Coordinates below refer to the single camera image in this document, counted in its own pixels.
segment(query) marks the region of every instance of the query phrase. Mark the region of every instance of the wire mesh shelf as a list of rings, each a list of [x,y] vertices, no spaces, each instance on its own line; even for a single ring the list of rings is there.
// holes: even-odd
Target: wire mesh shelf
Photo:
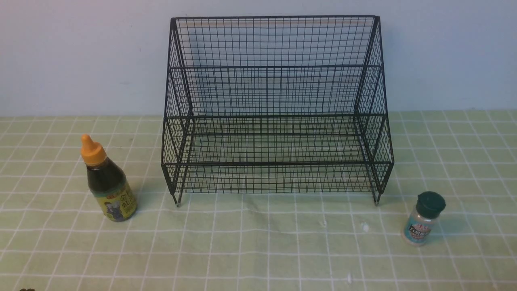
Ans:
[[[173,18],[161,163],[177,205],[185,191],[377,204],[394,163],[379,17]]]

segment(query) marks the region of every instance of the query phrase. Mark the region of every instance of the yellow label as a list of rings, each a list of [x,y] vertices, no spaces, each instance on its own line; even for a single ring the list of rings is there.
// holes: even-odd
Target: yellow label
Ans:
[[[96,195],[95,198],[104,215],[113,221],[124,221],[136,210],[136,199],[127,182],[120,189],[104,197]]]

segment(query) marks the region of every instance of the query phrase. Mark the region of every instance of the sauce bottle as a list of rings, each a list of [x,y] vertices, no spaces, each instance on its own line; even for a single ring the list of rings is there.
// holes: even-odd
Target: sauce bottle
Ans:
[[[405,241],[414,246],[425,244],[445,206],[445,199],[438,193],[427,191],[418,195],[417,204],[402,229]]]
[[[136,211],[136,199],[126,175],[106,156],[104,148],[89,135],[83,135],[81,141],[81,156],[86,164],[88,187],[104,215],[117,222],[129,219]]]

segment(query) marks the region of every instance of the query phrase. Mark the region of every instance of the dark brown sauce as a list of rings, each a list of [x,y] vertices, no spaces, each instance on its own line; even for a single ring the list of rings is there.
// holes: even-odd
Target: dark brown sauce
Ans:
[[[92,192],[110,192],[125,182],[126,176],[110,158],[96,166],[86,166],[88,187]]]

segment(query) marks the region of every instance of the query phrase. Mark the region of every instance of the green checkered tablecloth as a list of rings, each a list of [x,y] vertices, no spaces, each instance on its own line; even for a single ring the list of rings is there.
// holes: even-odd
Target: green checkered tablecloth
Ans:
[[[160,168],[161,117],[0,118],[0,289],[516,290],[517,111],[390,114],[396,165],[368,193],[186,193]],[[92,133],[139,200],[106,219]],[[400,230],[424,190],[447,207],[428,245]]]

